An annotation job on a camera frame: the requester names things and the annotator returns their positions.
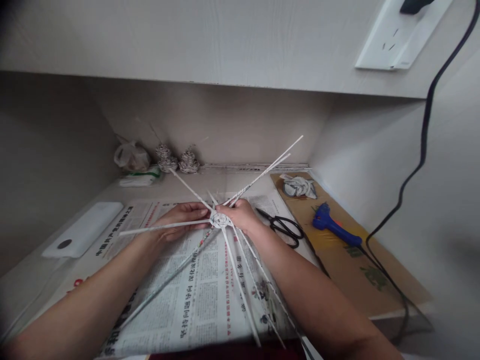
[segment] white power bank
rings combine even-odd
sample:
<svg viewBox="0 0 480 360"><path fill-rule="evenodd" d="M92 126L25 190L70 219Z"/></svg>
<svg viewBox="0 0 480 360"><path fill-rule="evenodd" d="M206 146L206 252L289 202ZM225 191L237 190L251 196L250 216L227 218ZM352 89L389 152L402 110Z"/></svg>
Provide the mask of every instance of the white power bank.
<svg viewBox="0 0 480 360"><path fill-rule="evenodd" d="M41 254L44 258L79 258L124 208L121 202L97 202Z"/></svg>

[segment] forearm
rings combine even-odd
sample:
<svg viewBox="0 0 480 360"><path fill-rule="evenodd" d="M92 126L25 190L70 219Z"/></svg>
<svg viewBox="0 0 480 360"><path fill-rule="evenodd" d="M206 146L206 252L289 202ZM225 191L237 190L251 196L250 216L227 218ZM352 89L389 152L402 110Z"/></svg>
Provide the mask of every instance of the forearm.
<svg viewBox="0 0 480 360"><path fill-rule="evenodd" d="M114 259L7 345L13 359L91 359L158 259L158 233L137 236Z"/></svg>
<svg viewBox="0 0 480 360"><path fill-rule="evenodd" d="M310 341L326 357L401 359L378 329L358 313L316 266L255 223L248 235Z"/></svg>

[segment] hot glue gun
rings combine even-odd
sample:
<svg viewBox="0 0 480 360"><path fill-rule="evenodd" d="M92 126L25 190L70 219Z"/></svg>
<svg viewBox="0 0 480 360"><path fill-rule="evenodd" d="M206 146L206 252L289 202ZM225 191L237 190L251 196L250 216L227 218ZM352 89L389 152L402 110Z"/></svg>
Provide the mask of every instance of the hot glue gun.
<svg viewBox="0 0 480 360"><path fill-rule="evenodd" d="M360 236L349 233L330 217L330 206L326 202L318 207L312 225L319 230L330 230L351 247L358 247L362 244L362 238Z"/></svg>

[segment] white tissue package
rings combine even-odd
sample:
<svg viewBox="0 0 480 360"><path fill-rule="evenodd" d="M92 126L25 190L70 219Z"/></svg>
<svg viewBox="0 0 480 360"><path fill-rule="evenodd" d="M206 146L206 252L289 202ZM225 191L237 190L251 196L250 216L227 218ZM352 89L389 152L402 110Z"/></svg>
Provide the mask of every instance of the white tissue package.
<svg viewBox="0 0 480 360"><path fill-rule="evenodd" d="M145 172L131 172L120 179L119 185L123 188L150 186L161 177L162 172L157 165L150 166Z"/></svg>

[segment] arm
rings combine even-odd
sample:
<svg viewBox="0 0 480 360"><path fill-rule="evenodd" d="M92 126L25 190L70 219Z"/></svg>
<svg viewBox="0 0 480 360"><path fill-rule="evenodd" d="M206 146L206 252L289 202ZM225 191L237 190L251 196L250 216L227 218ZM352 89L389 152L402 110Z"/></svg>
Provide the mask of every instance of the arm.
<svg viewBox="0 0 480 360"><path fill-rule="evenodd" d="M255 215L246 200L217 206L253 241L288 307L325 358L402 359L372 322L357 312L334 283L291 249Z"/></svg>
<svg viewBox="0 0 480 360"><path fill-rule="evenodd" d="M153 226L194 221L208 210L199 202L177 205ZM92 359L130 296L157 261L166 242L190 229L175 227L138 235L107 265L48 309L6 346L8 359Z"/></svg>

